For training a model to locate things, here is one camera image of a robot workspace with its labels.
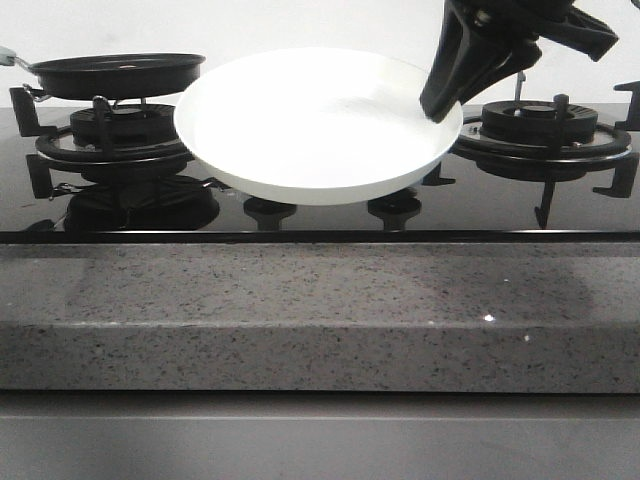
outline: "speckled stone surface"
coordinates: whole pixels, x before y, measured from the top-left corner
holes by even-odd
[[[0,246],[0,388],[640,392],[640,245]]]

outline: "gas burner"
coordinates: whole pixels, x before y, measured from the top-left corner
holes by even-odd
[[[486,105],[466,118],[452,152],[505,178],[571,181],[607,170],[631,153],[631,136],[598,123],[592,109],[554,102],[512,101]]]
[[[71,186],[59,186],[68,189]],[[220,212],[211,190],[186,176],[123,186],[81,187],[71,198],[65,231],[197,230]]]
[[[105,115],[105,127],[118,147],[140,147],[176,140],[171,105],[116,105]],[[100,148],[100,122],[93,108],[71,114],[76,145]]]

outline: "white wall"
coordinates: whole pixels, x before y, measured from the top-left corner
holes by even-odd
[[[368,50],[429,67],[437,47],[441,0],[2,0],[0,44],[32,63],[108,53],[200,53],[210,70],[275,48],[334,46]],[[575,102],[625,102],[616,83],[640,80],[640,11],[629,0],[578,0],[621,41],[601,62],[541,42],[545,56],[529,71],[525,96],[567,93]],[[0,107],[8,88],[34,77],[0,70]],[[508,79],[473,103],[513,95]],[[52,101],[45,105],[56,105]]]

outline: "burner ring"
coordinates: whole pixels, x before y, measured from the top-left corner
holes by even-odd
[[[480,116],[469,117],[465,119],[464,125],[469,126],[470,124],[480,123],[481,121],[482,117]],[[514,159],[517,159],[516,161],[520,163],[526,162],[527,164],[539,165],[563,164],[570,168],[572,166],[584,166],[586,164],[610,163],[612,159],[608,159],[608,157],[615,157],[629,150],[631,135],[624,130],[598,123],[596,125],[596,133],[606,135],[610,141],[597,145],[565,146],[561,148],[559,153],[555,153],[554,158],[549,158],[551,150],[546,146],[509,143],[490,138],[472,138],[467,136],[464,131],[458,137],[451,151],[462,156],[469,153],[491,154],[504,161],[514,161]]]
[[[116,150],[114,155],[102,152],[66,150],[55,145],[61,137],[71,135],[71,127],[42,135],[36,140],[38,155],[47,167],[82,174],[96,183],[132,183],[173,175],[182,171],[193,156],[181,143],[147,148]]]
[[[98,164],[126,164],[136,160],[162,159],[179,154],[188,153],[187,147],[182,142],[151,145],[132,149],[116,149],[112,155],[103,152],[87,152],[67,150],[55,145],[60,138],[72,134],[71,127],[63,127],[57,132],[41,135],[36,140],[36,149],[50,160],[77,163],[78,165]]]
[[[482,107],[481,133],[494,140],[525,145],[549,146],[556,143],[559,126],[557,106],[552,102],[504,101]],[[598,125],[598,112],[570,104],[562,122],[564,145],[589,143]]]

